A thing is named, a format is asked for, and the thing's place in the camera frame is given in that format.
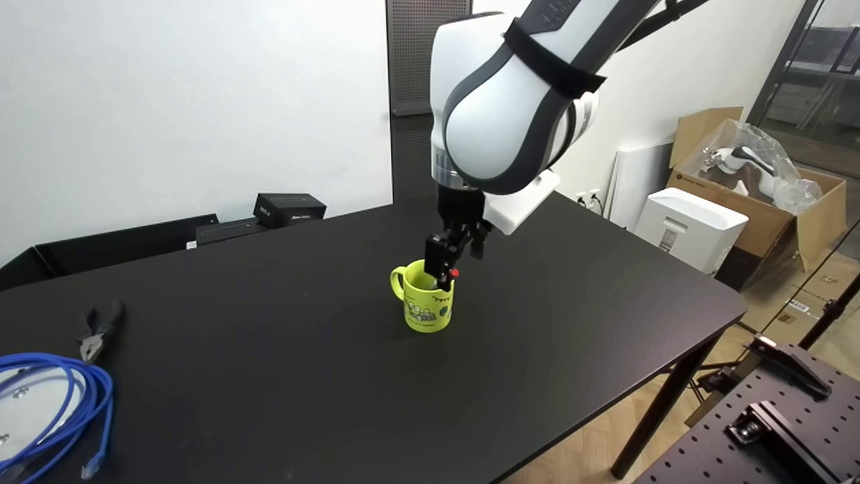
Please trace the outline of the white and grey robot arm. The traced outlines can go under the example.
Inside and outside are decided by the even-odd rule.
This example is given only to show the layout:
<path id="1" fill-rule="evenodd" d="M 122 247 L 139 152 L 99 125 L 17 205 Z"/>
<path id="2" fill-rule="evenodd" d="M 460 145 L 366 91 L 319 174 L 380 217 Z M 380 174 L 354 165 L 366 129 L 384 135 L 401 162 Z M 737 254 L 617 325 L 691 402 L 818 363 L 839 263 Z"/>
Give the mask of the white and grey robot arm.
<path id="1" fill-rule="evenodd" d="M 444 232 L 424 271 L 449 291 L 466 250 L 514 234 L 560 185 L 554 165 L 593 125 L 604 62 L 707 0 L 529 0 L 445 21 L 429 48 L 429 181 Z"/>

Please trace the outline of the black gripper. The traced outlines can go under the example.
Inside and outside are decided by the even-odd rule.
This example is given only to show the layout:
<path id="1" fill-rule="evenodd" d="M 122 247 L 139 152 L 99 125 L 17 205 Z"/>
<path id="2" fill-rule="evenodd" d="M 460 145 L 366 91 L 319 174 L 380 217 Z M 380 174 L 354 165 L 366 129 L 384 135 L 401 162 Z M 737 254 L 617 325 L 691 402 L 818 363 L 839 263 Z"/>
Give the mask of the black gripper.
<path id="1" fill-rule="evenodd" d="M 483 221 L 482 191 L 437 188 L 437 215 L 444 221 L 444 232 L 424 243 L 424 271 L 441 291 L 449 291 L 449 262 L 460 262 L 463 254 L 482 259 L 483 240 L 492 226 Z"/>

